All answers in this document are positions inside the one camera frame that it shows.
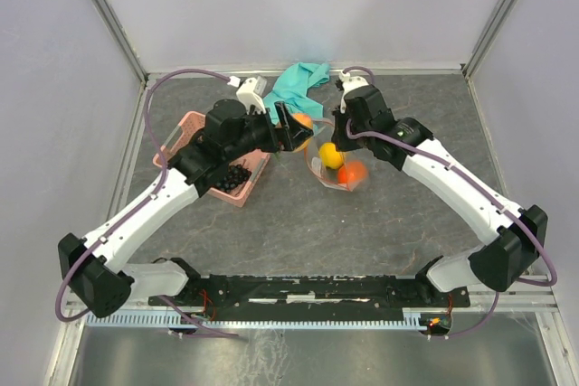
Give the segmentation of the yellow lemon fruit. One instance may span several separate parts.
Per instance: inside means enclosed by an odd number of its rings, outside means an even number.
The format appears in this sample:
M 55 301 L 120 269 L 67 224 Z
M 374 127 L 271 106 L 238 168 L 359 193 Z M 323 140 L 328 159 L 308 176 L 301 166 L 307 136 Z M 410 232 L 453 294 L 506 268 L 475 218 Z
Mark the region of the yellow lemon fruit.
M 318 155 L 321 163 L 329 169 L 338 170 L 345 163 L 344 154 L 337 150 L 337 147 L 332 142 L 324 143 L 318 149 Z

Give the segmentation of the orange tangerine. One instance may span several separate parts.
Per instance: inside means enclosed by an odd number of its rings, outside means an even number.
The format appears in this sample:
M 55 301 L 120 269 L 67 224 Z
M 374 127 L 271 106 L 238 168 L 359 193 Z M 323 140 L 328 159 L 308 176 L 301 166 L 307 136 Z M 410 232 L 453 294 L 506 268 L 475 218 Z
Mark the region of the orange tangerine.
M 367 177 L 367 168 L 359 160 L 346 161 L 337 171 L 338 182 L 351 188 L 365 181 Z

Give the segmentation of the clear zip top bag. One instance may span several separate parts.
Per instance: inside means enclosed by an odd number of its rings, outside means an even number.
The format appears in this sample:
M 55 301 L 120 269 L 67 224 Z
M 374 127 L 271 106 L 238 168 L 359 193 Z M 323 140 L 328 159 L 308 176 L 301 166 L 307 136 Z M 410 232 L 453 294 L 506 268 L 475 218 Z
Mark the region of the clear zip top bag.
M 344 192 L 361 190 L 369 182 L 366 164 L 355 151 L 343 152 L 332 141 L 334 124 L 326 118 L 313 118 L 314 136 L 307 142 L 303 155 L 309 171 L 329 189 Z

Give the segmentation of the yellow orange peach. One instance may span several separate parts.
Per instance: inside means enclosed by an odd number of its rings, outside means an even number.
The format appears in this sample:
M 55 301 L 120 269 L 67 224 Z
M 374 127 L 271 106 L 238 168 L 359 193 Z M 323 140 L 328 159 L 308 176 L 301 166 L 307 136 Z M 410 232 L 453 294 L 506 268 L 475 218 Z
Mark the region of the yellow orange peach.
M 306 115 L 304 113 L 296 113 L 296 114 L 292 114 L 292 116 L 297 121 L 296 127 L 308 127 L 308 128 L 311 128 L 313 130 L 313 121 L 309 115 Z M 304 150 L 309 145 L 311 139 L 309 140 L 308 144 L 306 146 L 304 146 L 300 151 Z

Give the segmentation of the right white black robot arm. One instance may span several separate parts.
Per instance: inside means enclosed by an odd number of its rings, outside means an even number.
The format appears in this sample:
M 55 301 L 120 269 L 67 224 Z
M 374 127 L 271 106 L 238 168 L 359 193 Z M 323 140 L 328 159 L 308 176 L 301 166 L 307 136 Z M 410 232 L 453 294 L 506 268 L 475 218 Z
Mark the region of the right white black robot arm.
M 365 148 L 435 193 L 473 230 L 480 245 L 426 266 L 415 295 L 435 306 L 448 292 L 480 283 L 502 293 L 544 253 L 546 212 L 523 208 L 460 164 L 414 118 L 394 117 L 380 90 L 361 77 L 337 82 L 340 103 L 332 111 L 332 141 L 343 152 Z

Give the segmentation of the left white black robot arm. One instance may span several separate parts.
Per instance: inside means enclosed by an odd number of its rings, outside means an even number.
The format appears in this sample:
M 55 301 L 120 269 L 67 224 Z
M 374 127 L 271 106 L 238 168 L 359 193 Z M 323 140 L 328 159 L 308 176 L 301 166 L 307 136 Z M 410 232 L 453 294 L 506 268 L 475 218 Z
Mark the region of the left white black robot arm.
M 62 289 L 70 289 L 97 318 L 118 311 L 131 298 L 171 296 L 192 304 L 200 283 L 181 261 L 138 266 L 135 251 L 162 225 L 203 197 L 228 174 L 234 161 L 260 150 L 293 152 L 313 137 L 313 129 L 286 105 L 269 112 L 248 110 L 240 101 L 222 99 L 204 117 L 204 125 L 170 159 L 133 202 L 82 237 L 68 233 L 58 243 Z

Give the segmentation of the teal cloth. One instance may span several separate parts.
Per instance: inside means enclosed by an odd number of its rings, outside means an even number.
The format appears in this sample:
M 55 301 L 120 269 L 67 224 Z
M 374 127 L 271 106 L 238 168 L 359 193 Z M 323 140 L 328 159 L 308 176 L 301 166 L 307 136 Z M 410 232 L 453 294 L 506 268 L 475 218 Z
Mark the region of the teal cloth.
M 272 90 L 263 98 L 271 122 L 280 122 L 276 102 L 285 104 L 291 114 L 304 113 L 311 118 L 323 117 L 323 106 L 308 96 L 311 88 L 329 82 L 328 63 L 298 62 L 288 67 L 275 81 Z

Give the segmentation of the black grape cluster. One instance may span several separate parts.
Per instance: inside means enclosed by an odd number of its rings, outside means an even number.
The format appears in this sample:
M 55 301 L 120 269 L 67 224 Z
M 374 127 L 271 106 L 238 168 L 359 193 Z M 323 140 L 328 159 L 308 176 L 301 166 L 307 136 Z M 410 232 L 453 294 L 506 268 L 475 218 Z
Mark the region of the black grape cluster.
M 214 188 L 224 193 L 232 193 L 238 187 L 243 186 L 251 175 L 252 171 L 244 165 L 230 165 L 226 176 L 218 181 Z

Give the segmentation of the pink plastic basket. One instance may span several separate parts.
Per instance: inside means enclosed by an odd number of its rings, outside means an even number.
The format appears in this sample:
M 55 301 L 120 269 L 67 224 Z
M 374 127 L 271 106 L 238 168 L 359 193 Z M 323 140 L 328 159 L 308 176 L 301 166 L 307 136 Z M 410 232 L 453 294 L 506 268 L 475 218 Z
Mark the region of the pink plastic basket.
M 166 160 L 169 160 L 175 155 L 181 147 L 187 145 L 194 133 L 204 127 L 204 118 L 204 114 L 196 111 L 189 111 L 182 117 L 166 142 L 161 146 Z M 234 160 L 232 165 L 242 165 L 244 169 L 250 171 L 249 179 L 233 188 L 230 193 L 211 188 L 207 194 L 233 206 L 242 208 L 250 197 L 252 190 L 270 158 L 270 154 L 264 153 L 261 150 L 255 150 Z

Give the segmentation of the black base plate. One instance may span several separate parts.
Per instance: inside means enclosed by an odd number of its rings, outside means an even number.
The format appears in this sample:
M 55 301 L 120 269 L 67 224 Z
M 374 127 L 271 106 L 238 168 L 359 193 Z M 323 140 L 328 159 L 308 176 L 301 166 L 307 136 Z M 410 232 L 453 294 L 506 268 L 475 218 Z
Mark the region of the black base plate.
M 405 308 L 469 307 L 468 289 L 442 293 L 423 277 L 393 275 L 196 278 L 176 296 L 176 306 L 207 308 L 216 321 L 399 321 Z

